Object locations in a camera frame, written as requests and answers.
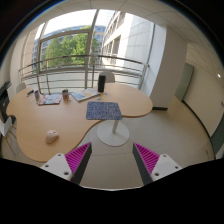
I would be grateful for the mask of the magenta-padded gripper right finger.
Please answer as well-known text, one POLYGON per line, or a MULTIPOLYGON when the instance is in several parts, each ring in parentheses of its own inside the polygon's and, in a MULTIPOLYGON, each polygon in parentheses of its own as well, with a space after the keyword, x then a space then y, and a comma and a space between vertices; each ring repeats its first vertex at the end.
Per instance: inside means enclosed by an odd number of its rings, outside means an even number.
POLYGON ((157 154, 140 144, 134 143, 132 152, 144 185, 182 169, 169 155, 157 154))

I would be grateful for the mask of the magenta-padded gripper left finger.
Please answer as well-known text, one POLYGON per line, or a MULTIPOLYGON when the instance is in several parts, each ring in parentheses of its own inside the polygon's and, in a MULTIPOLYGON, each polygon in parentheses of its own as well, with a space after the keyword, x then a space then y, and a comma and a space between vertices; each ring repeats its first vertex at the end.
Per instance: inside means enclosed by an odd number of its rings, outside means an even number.
POLYGON ((41 168, 65 180, 79 185, 92 153, 91 143, 86 143, 70 152, 57 153, 41 168))

